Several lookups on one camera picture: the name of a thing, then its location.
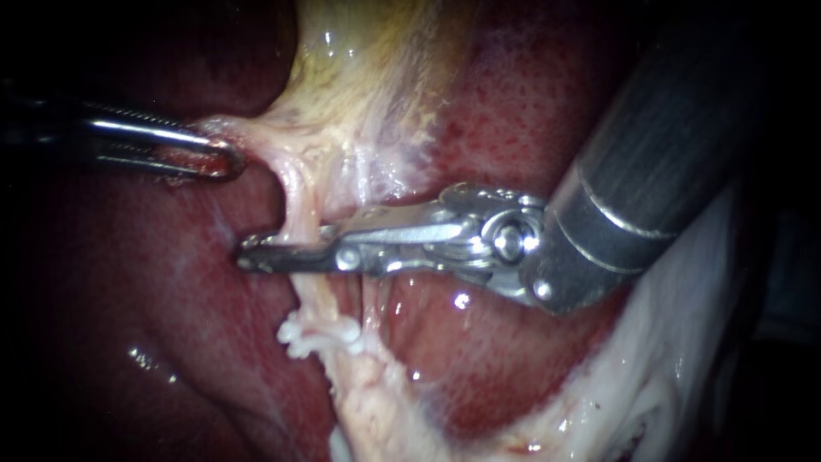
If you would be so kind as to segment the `left arm instrument jaw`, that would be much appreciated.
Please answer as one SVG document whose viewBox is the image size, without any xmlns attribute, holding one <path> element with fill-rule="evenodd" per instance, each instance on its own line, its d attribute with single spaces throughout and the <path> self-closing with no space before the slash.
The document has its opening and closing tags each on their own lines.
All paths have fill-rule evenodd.
<svg viewBox="0 0 821 462">
<path fill-rule="evenodd" d="M 80 102 L 80 130 L 88 133 L 106 133 L 115 130 L 135 133 L 196 133 L 182 121 L 165 115 L 91 101 Z"/>
<path fill-rule="evenodd" d="M 147 122 L 92 118 L 86 123 L 99 164 L 184 181 L 228 182 L 247 160 L 231 143 Z"/>
</svg>

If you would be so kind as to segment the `right arm instrument jaw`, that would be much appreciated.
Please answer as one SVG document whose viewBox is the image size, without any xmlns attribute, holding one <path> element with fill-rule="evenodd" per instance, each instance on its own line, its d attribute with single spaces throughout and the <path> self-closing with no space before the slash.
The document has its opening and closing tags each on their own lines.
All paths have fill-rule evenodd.
<svg viewBox="0 0 821 462">
<path fill-rule="evenodd" d="M 320 251 L 345 244 L 409 245 L 440 243 L 463 236 L 476 219 L 443 204 L 371 205 L 354 215 L 319 228 L 316 243 L 287 244 L 275 233 L 251 234 L 239 244 L 251 250 Z"/>
<path fill-rule="evenodd" d="M 248 273 L 352 273 L 384 277 L 407 271 L 473 274 L 465 261 L 437 255 L 422 244 L 241 246 L 235 263 Z"/>
</svg>

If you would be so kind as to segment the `left arm instrument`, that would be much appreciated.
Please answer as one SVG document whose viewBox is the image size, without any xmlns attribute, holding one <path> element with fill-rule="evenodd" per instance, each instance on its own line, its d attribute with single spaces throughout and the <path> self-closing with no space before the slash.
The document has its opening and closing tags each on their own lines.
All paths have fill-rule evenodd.
<svg viewBox="0 0 821 462">
<path fill-rule="evenodd" d="M 1 158 L 14 165 L 88 165 L 83 109 L 75 102 L 1 93 Z"/>
</svg>

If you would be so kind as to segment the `right arm instrument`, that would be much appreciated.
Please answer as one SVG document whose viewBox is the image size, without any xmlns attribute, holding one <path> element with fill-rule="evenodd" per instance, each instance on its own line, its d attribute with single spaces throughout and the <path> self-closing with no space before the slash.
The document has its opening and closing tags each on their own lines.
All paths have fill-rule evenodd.
<svg viewBox="0 0 821 462">
<path fill-rule="evenodd" d="M 446 250 L 458 277 L 556 315 L 597 303 L 643 271 L 643 238 L 572 182 L 555 203 L 505 188 L 449 186 L 442 204 L 472 219 Z"/>
</svg>

